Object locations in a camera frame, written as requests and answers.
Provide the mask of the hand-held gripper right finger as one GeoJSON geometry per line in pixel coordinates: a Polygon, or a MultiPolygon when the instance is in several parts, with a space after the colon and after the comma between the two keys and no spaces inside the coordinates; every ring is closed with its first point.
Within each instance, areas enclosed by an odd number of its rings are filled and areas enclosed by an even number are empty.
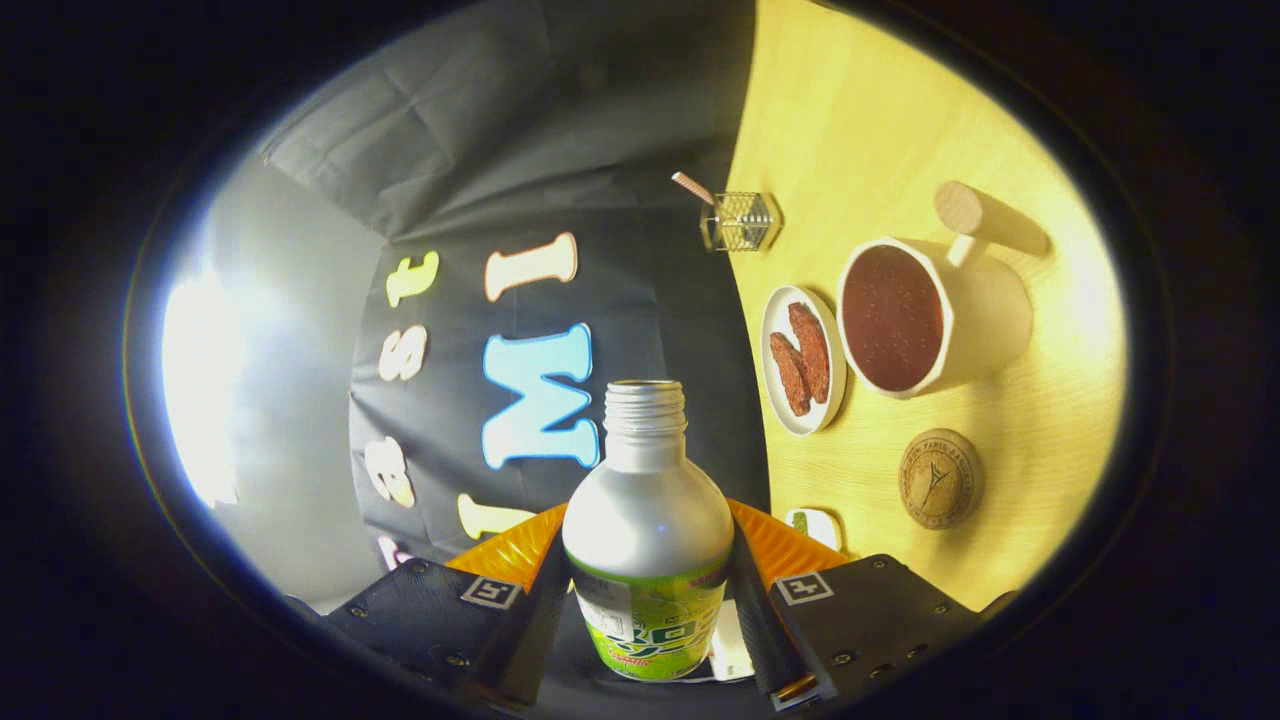
{"type": "Polygon", "coordinates": [[[742,639],[778,711],[863,702],[986,624],[887,553],[852,560],[755,507],[730,511],[742,639]]]}

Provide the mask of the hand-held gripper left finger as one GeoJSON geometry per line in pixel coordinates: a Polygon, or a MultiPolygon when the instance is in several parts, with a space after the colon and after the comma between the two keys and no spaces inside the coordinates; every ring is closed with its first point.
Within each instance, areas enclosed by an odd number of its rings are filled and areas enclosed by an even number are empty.
{"type": "Polygon", "coordinates": [[[558,505],[448,562],[411,559],[325,616],[379,670],[497,711],[538,700],[570,588],[558,505]]]}

